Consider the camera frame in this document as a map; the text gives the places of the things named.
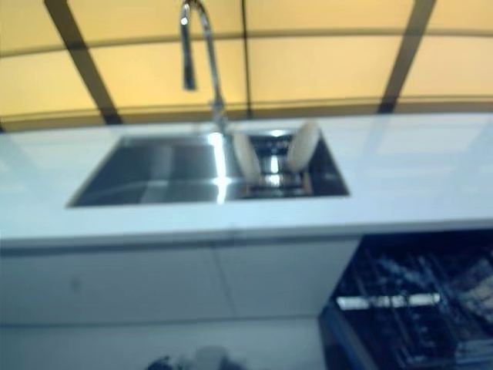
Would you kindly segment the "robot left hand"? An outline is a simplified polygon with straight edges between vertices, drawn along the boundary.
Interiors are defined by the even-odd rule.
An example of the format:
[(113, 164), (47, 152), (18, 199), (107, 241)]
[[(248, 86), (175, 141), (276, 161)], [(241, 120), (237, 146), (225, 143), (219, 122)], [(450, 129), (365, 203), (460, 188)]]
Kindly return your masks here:
[(183, 368), (182, 362), (170, 355), (164, 355), (147, 365), (146, 370), (180, 370)]

